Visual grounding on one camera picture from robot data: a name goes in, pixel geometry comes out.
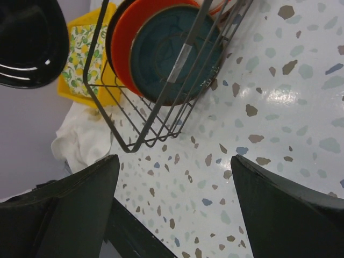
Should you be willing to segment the black plate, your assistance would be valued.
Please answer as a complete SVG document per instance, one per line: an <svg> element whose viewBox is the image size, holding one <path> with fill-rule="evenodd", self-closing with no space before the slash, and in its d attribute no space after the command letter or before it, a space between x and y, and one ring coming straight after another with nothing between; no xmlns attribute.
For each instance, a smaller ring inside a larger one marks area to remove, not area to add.
<svg viewBox="0 0 344 258"><path fill-rule="evenodd" d="M1 85L36 89L52 83L69 54L57 1L1 1Z"/></svg>

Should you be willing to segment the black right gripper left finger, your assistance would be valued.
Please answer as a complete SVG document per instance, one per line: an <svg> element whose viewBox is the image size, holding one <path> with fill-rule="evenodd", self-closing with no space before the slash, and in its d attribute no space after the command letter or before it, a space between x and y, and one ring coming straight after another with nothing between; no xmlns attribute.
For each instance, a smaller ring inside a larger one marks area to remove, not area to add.
<svg viewBox="0 0 344 258"><path fill-rule="evenodd" d="M173 257L117 199L120 162L82 171L1 203L1 257L98 257L109 241L122 257Z"/></svg>

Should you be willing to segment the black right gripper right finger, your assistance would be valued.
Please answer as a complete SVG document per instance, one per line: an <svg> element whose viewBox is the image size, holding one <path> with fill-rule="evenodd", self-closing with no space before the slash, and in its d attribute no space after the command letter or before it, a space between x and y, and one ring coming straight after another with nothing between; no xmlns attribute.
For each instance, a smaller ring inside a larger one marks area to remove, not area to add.
<svg viewBox="0 0 344 258"><path fill-rule="evenodd" d="M231 158L254 257L343 257L343 199Z"/></svg>

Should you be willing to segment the orange red plate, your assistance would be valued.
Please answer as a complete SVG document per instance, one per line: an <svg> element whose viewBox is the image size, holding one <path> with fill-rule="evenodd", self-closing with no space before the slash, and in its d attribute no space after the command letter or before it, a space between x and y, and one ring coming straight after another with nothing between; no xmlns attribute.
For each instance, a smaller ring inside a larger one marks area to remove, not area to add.
<svg viewBox="0 0 344 258"><path fill-rule="evenodd" d="M130 51L132 42L141 26L158 11L165 8L186 4L199 7L195 1L189 0L137 0L122 1L109 22L113 26L109 31L112 33L110 47L106 49L109 53L109 61L112 70L120 82L134 94L141 93L134 85L130 74Z"/></svg>

